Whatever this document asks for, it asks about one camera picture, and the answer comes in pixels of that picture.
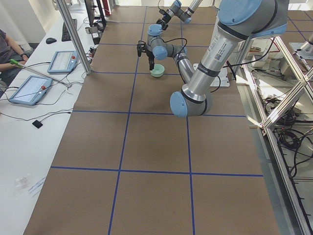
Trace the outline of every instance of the black keyboard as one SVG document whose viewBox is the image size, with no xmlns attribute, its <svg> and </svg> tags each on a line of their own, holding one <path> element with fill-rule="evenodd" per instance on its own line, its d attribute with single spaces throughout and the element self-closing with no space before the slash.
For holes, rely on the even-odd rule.
<svg viewBox="0 0 313 235">
<path fill-rule="evenodd" d="M 77 28 L 77 19 L 73 19 L 75 29 Z M 65 26 L 65 23 L 63 23 L 63 28 L 62 28 L 62 42 L 70 41 L 70 35 L 67 30 L 67 27 Z"/>
</svg>

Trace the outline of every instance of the computer mouse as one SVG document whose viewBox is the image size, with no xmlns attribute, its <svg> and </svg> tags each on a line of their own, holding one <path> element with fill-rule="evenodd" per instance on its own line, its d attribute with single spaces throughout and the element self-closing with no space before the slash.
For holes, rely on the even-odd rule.
<svg viewBox="0 0 313 235">
<path fill-rule="evenodd" d="M 55 38 L 47 38 L 47 40 L 45 41 L 45 43 L 47 44 L 51 44 L 51 43 L 55 43 L 57 40 Z"/>
</svg>

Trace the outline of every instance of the white table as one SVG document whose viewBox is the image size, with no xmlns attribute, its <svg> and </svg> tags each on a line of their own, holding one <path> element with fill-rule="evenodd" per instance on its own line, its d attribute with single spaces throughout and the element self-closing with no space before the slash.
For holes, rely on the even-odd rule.
<svg viewBox="0 0 313 235">
<path fill-rule="evenodd" d="M 76 18 L 79 37 L 83 44 L 85 52 L 93 46 L 91 35 L 86 34 L 85 27 L 87 23 L 82 24 L 87 17 L 85 11 L 71 11 L 72 17 Z M 56 24 L 47 33 L 41 41 L 26 65 L 32 65 L 40 62 L 50 62 L 55 51 L 75 50 L 72 41 L 62 42 L 63 19 L 57 20 Z M 47 45 L 46 38 L 57 39 L 56 43 Z M 40 65 L 35 69 L 45 72 L 48 65 Z M 20 86 L 23 81 L 33 73 L 22 70 L 11 86 Z M 54 75 L 62 79 L 65 75 Z M 70 82 L 84 82 L 83 66 L 79 64 L 75 71 L 69 76 Z M 75 84 L 66 91 L 60 100 L 54 105 L 22 106 L 11 104 L 8 101 L 0 101 L 0 111 L 4 114 L 14 117 L 29 119 L 49 112 L 55 112 L 62 109 L 71 109 L 78 97 L 81 85 Z M 43 97 L 40 103 L 54 103 L 60 94 L 66 90 L 62 84 L 53 86 Z M 22 235 L 27 223 L 31 217 L 39 193 L 31 196 L 24 191 L 19 196 L 13 196 L 14 181 L 16 178 L 25 176 L 28 173 L 32 175 L 32 183 L 35 184 L 49 171 L 50 165 L 61 141 L 64 130 L 70 114 L 53 115 L 43 121 L 43 126 L 37 129 L 32 125 L 33 121 L 20 121 L 0 115 L 0 234 L 1 235 Z"/>
</svg>

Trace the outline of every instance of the green bowl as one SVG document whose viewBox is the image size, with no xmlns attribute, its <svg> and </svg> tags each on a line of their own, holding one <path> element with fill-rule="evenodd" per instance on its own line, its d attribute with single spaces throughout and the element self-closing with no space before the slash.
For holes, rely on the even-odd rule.
<svg viewBox="0 0 313 235">
<path fill-rule="evenodd" d="M 165 68 L 163 65 L 155 64 L 155 68 L 150 71 L 153 77 L 161 77 L 164 74 Z"/>
</svg>

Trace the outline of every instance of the blue tablet device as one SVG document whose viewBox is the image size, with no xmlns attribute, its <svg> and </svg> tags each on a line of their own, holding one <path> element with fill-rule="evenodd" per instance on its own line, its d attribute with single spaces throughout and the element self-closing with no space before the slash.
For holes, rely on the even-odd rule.
<svg viewBox="0 0 313 235">
<path fill-rule="evenodd" d="M 74 70 L 78 60 L 76 51 L 57 51 L 55 52 L 48 73 L 69 73 Z"/>
<path fill-rule="evenodd" d="M 34 105 L 41 100 L 51 84 L 52 79 L 49 77 L 29 76 L 9 98 L 9 101 L 17 104 Z"/>
</svg>

